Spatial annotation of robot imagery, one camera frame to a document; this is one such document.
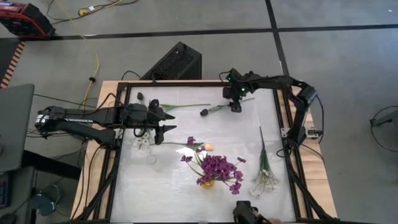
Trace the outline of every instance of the gray floor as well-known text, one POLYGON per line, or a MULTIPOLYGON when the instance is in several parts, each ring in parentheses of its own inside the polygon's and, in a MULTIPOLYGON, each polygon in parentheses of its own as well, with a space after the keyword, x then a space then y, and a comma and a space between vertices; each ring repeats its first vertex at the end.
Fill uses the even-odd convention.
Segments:
MULTIPOLYGON (((50 1, 31 2, 45 12, 50 1)), ((61 2, 75 13, 80 7, 105 1, 61 2)), ((272 5, 278 27, 398 23, 397 1, 272 0, 272 5)), ((64 17, 56 4, 50 14, 64 17)), ((142 0, 106 9, 76 23, 85 34, 270 27, 265 2, 260 0, 142 0)), ((68 23, 55 27, 59 34, 75 35, 68 23)), ((0 28, 0 37, 9 36, 0 28)), ((370 135, 369 119, 385 106, 398 105, 394 91, 398 81, 398 30, 295 32, 280 36, 290 74, 315 86, 325 106, 322 153, 338 216, 359 222, 395 223, 398 156, 377 146, 370 135)), ((90 97, 98 96, 103 80, 118 80, 126 70, 144 74, 178 41, 203 54, 203 79, 217 79, 218 73, 231 67, 243 73, 253 70, 261 75, 281 74, 272 34, 92 40, 101 66, 90 97)), ((82 40, 28 42, 11 85, 33 83, 38 94, 81 101, 95 66, 94 55, 82 40)), ((32 125, 35 111, 48 105, 76 108, 34 98, 32 125)), ((312 111, 319 126, 317 103, 312 111)), ((398 149, 392 126, 377 128, 376 135, 385 145, 398 149)), ((27 147, 45 156, 59 156, 76 151, 80 142, 74 138, 28 139, 27 147)), ((43 185, 57 180, 41 179, 43 185)), ((76 182, 62 183, 73 195, 76 182)), ((71 202, 61 204, 60 211, 69 214, 71 202)), ((63 219, 52 215, 41 217, 39 223, 63 219)))

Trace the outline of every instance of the metal bracket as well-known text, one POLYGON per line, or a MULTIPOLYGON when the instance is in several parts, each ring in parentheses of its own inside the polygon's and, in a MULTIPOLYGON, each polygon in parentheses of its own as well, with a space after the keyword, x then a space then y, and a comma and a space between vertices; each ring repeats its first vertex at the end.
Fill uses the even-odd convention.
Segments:
MULTIPOLYGON (((307 138, 310 139, 318 139, 319 138, 319 133, 322 131, 316 130, 315 128, 307 128, 304 127, 305 129, 305 135, 307 138)), ((287 137, 287 133, 289 132, 290 128, 281 128, 280 129, 280 134, 282 135, 283 138, 287 137)))

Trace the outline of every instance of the wooden board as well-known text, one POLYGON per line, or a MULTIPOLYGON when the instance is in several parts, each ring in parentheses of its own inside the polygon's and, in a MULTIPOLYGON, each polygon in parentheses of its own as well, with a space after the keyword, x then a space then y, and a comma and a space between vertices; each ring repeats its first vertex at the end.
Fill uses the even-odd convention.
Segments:
MULTIPOLYGON (((105 99, 106 95, 108 93, 114 93, 116 94, 116 90, 118 87, 119 82, 129 82, 129 83, 151 83, 152 81, 105 81, 102 84, 101 92, 98 97, 98 106, 102 103, 102 101, 105 99)), ((186 82, 184 80, 166 80, 166 81, 161 81, 161 82, 186 82)), ((190 80, 189 82, 219 82, 218 80, 190 80)), ((105 105, 108 105, 109 103, 113 102, 114 99, 111 97, 108 98, 107 102, 105 105)), ((283 104, 283 100, 280 102, 281 105, 281 110, 282 110, 282 118, 284 119, 284 122, 287 124, 287 117, 286 117, 286 112, 285 112, 285 107, 283 104)), ((290 103, 290 107, 292 109, 292 112, 294 112, 294 106, 292 103, 290 103)), ((311 113, 308 112, 306 122, 306 126, 313 126, 313 119, 311 116, 311 113)), ((310 146, 314 150, 317 150, 320 153, 320 148, 317 140, 306 140, 304 144, 310 146)), ((88 147, 86 150, 87 156, 85 157, 85 166, 82 169, 82 173, 84 172, 84 185, 82 181, 83 175, 80 176, 80 181, 78 184, 78 189, 76 192, 75 196, 75 203, 73 204, 73 212, 75 212, 78 203, 80 201, 80 195, 81 195, 81 188, 83 188, 83 195, 82 199, 80 202, 80 206, 77 208, 76 215, 75 217, 79 216, 79 214, 83 211, 84 204, 86 202, 85 197, 86 193, 88 192, 88 201, 89 203, 95 193, 98 190, 98 185, 100 182, 100 176, 101 176, 101 170, 103 166, 103 159, 104 159, 104 150, 99 150, 92 162, 91 165, 91 175, 90 175, 90 188, 87 191, 87 186, 88 186, 88 164, 90 164, 91 158, 93 157, 94 152, 98 148, 98 144, 95 141, 90 141, 88 143, 88 147)), ((330 192, 330 187, 325 171, 325 166, 323 165, 322 160, 318 157, 318 155, 314 154, 313 152, 309 151, 305 147, 300 148, 301 152, 301 158, 302 158, 302 163, 303 163, 303 169, 305 173, 305 177, 307 180, 307 187, 308 190, 313 194, 317 202, 324 208, 324 210, 331 216, 336 217, 336 210, 335 206, 333 203, 333 198, 331 196, 330 192)), ((106 206, 108 202, 108 195, 109 192, 108 190, 104 193, 103 195, 103 200, 101 203, 101 210, 99 213, 99 218, 104 218, 105 213, 106 213, 106 206)), ((302 214, 302 217, 305 217, 305 207, 303 205, 303 200, 302 200, 302 195, 298 194, 299 200, 300 200, 300 211, 302 214)))

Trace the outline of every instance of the black metal frame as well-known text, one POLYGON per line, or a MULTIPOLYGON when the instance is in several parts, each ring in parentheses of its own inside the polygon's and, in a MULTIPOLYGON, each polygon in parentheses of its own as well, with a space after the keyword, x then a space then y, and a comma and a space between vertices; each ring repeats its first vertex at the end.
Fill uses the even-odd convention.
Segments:
MULTIPOLYGON (((129 103, 130 100, 130 94, 131 94, 131 89, 133 87, 167 87, 167 86, 205 86, 205 87, 216 87, 216 86, 226 86, 226 83, 221 83, 221 82, 146 82, 146 83, 128 83, 128 82, 123 82, 123 83, 119 83, 118 85, 118 91, 116 96, 118 97, 118 99, 120 101, 124 100, 124 103, 129 103), (125 91, 125 97, 124 99, 121 99, 121 95, 122 95, 122 91, 125 91)), ((279 104, 279 97, 277 95, 277 91, 274 90, 274 101, 275 101, 275 107, 276 107, 276 112, 277 112, 277 117, 278 117, 278 122, 279 122, 279 126, 280 128, 284 127, 284 123, 282 120, 282 112, 280 110, 280 104, 279 104)), ((117 167, 119 167, 119 163, 120 163, 120 154, 121 154, 121 149, 118 150, 116 152, 115 158, 114 158, 114 162, 116 163, 117 167)), ((298 151, 294 151, 295 157, 296 157, 296 166, 298 167, 298 175, 301 179, 301 181, 305 184, 305 177, 304 177, 304 173, 303 173, 303 167, 302 167, 302 163, 301 163, 301 158, 300 158, 300 154, 298 151)), ((103 169, 101 171, 101 178, 100 178, 100 183, 102 183, 106 177, 106 173, 108 170, 108 166, 109 166, 109 160, 110 160, 110 151, 106 152, 105 154, 105 158, 104 158, 104 166, 103 169)), ((287 156, 285 157, 285 163, 287 164, 288 162, 291 162, 290 157, 287 156)), ((114 198, 114 193, 115 193, 115 186, 116 186, 116 179, 117 179, 117 171, 116 171, 116 177, 114 178, 114 180, 112 181, 111 185, 109 186, 109 196, 108 196, 108 202, 106 205, 106 215, 105 215, 105 219, 110 220, 111 218, 111 212, 112 212, 112 207, 113 207, 113 198, 114 198)), ((295 184, 294 181, 289 178, 289 187, 290 187, 290 193, 292 195, 292 203, 293 203, 293 208, 294 208, 294 213, 295 213, 295 217, 296 220, 298 220, 299 218, 301 218, 300 215, 300 208, 299 208, 299 203, 298 203, 298 198, 297 198, 297 191, 295 188, 295 184)), ((101 202, 99 202, 96 205, 96 208, 94 210, 94 216, 93 219, 97 219, 99 218, 99 211, 100 211, 100 206, 101 206, 101 202)))

